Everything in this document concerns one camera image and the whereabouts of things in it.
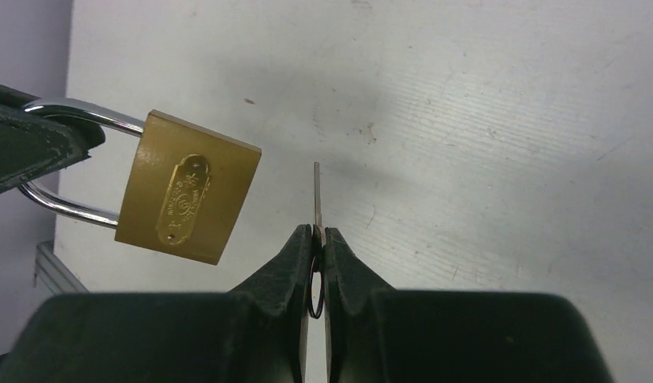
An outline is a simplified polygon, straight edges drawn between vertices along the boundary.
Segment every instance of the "scuff mark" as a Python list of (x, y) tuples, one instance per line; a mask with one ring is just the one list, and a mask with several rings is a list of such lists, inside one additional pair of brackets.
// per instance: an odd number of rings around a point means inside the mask
[(371, 216), (371, 219), (369, 219), (369, 223), (366, 224), (364, 230), (369, 228), (369, 225), (371, 225), (371, 223), (374, 221), (374, 217), (376, 216), (376, 205), (372, 204), (372, 206), (374, 207), (374, 214)]
[(370, 10), (373, 8), (371, 3), (368, 2), (367, 0), (350, 0), (350, 3), (357, 8), (363, 8), (366, 10)]
[(376, 136), (374, 136), (374, 123), (373, 122), (370, 122), (369, 124), (366, 125), (366, 131), (363, 130), (363, 129), (359, 129), (359, 134), (361, 134), (362, 136), (366, 135), (368, 145), (375, 144), (376, 141), (378, 140), (378, 138), (376, 138)]
[(455, 131), (456, 131), (456, 128), (452, 128), (448, 133), (446, 133), (446, 134), (441, 138), (441, 140), (439, 141), (439, 143), (440, 143), (440, 144), (444, 144), (444, 140), (446, 140), (447, 138), (449, 138), (449, 137), (453, 134), (453, 132), (455, 132)]
[(327, 135), (324, 133), (324, 128), (319, 122), (319, 114), (317, 111), (317, 105), (312, 105), (312, 122), (315, 124), (315, 129), (317, 129), (317, 134), (319, 135), (319, 142), (324, 142), (324, 139)]
[(446, 79), (444, 79), (444, 85), (441, 87), (441, 94), (439, 97), (443, 97), (444, 93), (446, 92), (446, 86), (449, 85), (449, 81), (453, 78), (453, 68), (451, 67), (451, 64), (449, 64), (449, 70), (451, 71), (448, 76), (446, 76)]
[(629, 140), (631, 140), (631, 139), (633, 139), (633, 138), (635, 138), (635, 135), (634, 135), (634, 134), (632, 134), (631, 136), (629, 136), (625, 141), (623, 141), (623, 142), (621, 142), (620, 144), (617, 144), (617, 145), (614, 146), (613, 148), (609, 149), (608, 152), (605, 152), (605, 153), (604, 153), (603, 155), (601, 155), (600, 158), (598, 158), (597, 160), (598, 160), (598, 161), (601, 161), (605, 156), (607, 156), (607, 155), (609, 155), (609, 154), (615, 152), (616, 150), (620, 149), (620, 147), (622, 147), (623, 145), (625, 145)]

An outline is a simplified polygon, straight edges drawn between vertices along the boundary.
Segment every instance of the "padlock shackle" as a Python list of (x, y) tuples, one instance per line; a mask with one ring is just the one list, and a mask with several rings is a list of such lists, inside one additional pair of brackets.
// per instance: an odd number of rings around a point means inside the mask
[(110, 229), (117, 228), (117, 213), (63, 198), (37, 181), (26, 182), (19, 186), (18, 190), (33, 202), (56, 214)]
[[(72, 98), (42, 98), (30, 102), (23, 106), (22, 109), (26, 113), (32, 113), (44, 118), (55, 116), (75, 117), (132, 136), (140, 137), (143, 134), (143, 121)], [(117, 228), (119, 218), (117, 213), (63, 198), (37, 181), (26, 182), (19, 186), (18, 190), (38, 205), (56, 214), (111, 229)]]
[(41, 98), (23, 106), (23, 111), (43, 118), (66, 116), (87, 120), (106, 128), (140, 137), (144, 122), (89, 102), (74, 98)]

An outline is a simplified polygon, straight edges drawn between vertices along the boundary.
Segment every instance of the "engraved label plate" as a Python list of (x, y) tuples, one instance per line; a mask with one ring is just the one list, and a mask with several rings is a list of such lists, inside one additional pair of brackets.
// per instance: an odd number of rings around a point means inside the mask
[(162, 243), (180, 245), (190, 237), (208, 186), (206, 158), (193, 154), (174, 167), (157, 220), (157, 237)]

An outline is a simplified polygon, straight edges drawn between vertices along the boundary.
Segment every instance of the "black clamp jaw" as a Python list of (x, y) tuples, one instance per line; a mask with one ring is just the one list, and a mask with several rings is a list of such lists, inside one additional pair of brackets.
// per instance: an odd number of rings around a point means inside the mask
[(0, 193), (89, 158), (105, 142), (101, 127), (25, 113), (37, 97), (0, 85)]
[(329, 382), (611, 381), (590, 331), (546, 294), (395, 290), (311, 226), (225, 294), (50, 299), (0, 372), (21, 381), (305, 381), (313, 260)]

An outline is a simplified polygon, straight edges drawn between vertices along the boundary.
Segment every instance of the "brass padlock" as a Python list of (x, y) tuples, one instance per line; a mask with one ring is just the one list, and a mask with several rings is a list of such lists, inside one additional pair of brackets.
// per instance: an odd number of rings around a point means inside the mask
[(36, 100), (23, 110), (74, 116), (140, 137), (119, 215), (69, 201), (37, 183), (20, 187), (29, 198), (58, 214), (116, 228), (118, 242), (219, 262), (260, 161), (259, 148), (157, 111), (143, 124), (72, 99)]

